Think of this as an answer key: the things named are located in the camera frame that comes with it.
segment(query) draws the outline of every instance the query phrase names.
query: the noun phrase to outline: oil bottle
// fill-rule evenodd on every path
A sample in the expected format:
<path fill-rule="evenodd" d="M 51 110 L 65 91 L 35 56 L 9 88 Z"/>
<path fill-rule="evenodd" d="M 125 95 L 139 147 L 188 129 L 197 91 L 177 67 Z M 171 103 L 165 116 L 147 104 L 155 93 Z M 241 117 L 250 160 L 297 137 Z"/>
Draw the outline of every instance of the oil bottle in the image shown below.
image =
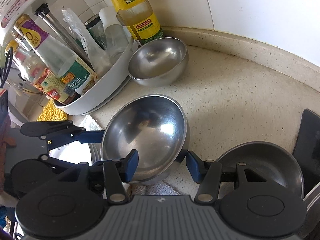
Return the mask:
<path fill-rule="evenodd" d="M 163 36 L 148 0 L 112 0 L 112 3 L 118 17 L 140 45 Z"/>

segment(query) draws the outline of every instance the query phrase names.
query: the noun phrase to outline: red label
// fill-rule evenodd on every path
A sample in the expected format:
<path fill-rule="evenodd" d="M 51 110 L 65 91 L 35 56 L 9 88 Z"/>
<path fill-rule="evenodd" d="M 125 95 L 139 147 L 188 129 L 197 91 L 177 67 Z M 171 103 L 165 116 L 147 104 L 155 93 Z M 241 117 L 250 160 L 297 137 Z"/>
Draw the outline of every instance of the red label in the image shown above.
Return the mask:
<path fill-rule="evenodd" d="M 150 24 L 150 23 L 151 23 L 151 19 L 148 19 L 148 20 L 146 20 L 145 22 L 136 25 L 136 28 L 137 28 L 137 29 L 141 29 L 142 27 L 147 26 L 147 25 Z"/>
<path fill-rule="evenodd" d="M 42 73 L 41 77 L 39 77 L 39 79 L 37 80 L 36 84 L 41 84 L 44 81 L 44 79 L 47 77 L 49 72 L 50 72 L 50 69 L 46 68 Z"/>
<path fill-rule="evenodd" d="M 40 68 L 35 67 L 35 68 L 32 70 L 30 76 L 35 77 L 35 76 L 38 74 L 39 70 L 40 70 Z"/>
<path fill-rule="evenodd" d="M 23 55 L 22 53 L 18 52 L 17 50 L 16 50 L 16 54 L 14 56 L 18 60 L 20 60 L 20 62 L 23 62 L 26 59 L 26 56 Z"/>
<path fill-rule="evenodd" d="M 50 97 L 54 98 L 55 100 L 58 100 L 58 99 L 60 98 L 60 95 L 59 95 L 58 91 L 55 90 L 55 89 L 52 89 L 52 90 L 49 91 L 47 94 L 48 94 Z"/>

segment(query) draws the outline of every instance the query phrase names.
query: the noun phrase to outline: white round organizer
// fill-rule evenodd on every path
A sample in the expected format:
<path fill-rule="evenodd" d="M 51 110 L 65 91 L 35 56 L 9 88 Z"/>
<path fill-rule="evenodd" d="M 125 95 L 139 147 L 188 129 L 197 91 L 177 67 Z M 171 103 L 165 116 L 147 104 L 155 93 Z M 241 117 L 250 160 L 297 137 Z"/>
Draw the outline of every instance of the white round organizer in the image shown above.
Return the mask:
<path fill-rule="evenodd" d="M 0 44 L 2 46 L 6 46 L 11 40 L 12 36 L 10 34 L 10 30 L 13 28 L 17 19 L 24 13 L 28 14 L 33 20 L 37 18 L 34 15 L 35 10 L 39 8 L 43 3 L 48 3 L 50 7 L 57 0 L 27 0 L 22 5 L 19 3 L 19 0 L 11 0 L 8 4 L 3 6 L 0 5 L 0 22 L 11 12 L 10 21 L 5 28 L 0 25 Z"/>
<path fill-rule="evenodd" d="M 71 104 L 55 106 L 69 115 L 89 114 L 104 106 L 126 85 L 123 83 L 129 75 L 128 64 L 137 49 L 138 44 L 131 38 L 121 57 L 92 88 Z"/>

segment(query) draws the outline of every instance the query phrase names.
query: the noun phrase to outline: plastic bag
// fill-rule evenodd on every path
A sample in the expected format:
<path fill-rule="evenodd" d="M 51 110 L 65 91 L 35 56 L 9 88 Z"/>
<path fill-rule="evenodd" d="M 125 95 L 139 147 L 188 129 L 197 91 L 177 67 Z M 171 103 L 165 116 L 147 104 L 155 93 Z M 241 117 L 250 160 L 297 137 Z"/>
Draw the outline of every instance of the plastic bag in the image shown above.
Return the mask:
<path fill-rule="evenodd" d="M 73 10 L 70 8 L 63 9 L 62 14 L 71 29 L 80 37 L 82 46 L 89 57 L 94 71 L 98 76 L 103 77 L 112 67 L 108 53 L 94 41 L 87 28 Z"/>

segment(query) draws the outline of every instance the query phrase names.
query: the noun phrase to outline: metal rod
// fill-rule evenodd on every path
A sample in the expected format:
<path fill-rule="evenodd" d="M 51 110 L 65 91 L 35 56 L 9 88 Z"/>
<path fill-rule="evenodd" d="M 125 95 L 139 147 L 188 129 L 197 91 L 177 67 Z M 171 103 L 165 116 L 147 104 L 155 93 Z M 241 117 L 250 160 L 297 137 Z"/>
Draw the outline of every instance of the metal rod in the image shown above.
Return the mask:
<path fill-rule="evenodd" d="M 42 18 L 51 29 L 72 49 L 87 65 L 91 66 L 90 60 L 84 49 L 82 49 L 71 34 L 61 25 L 61 23 L 53 16 L 51 12 L 47 13 Z"/>

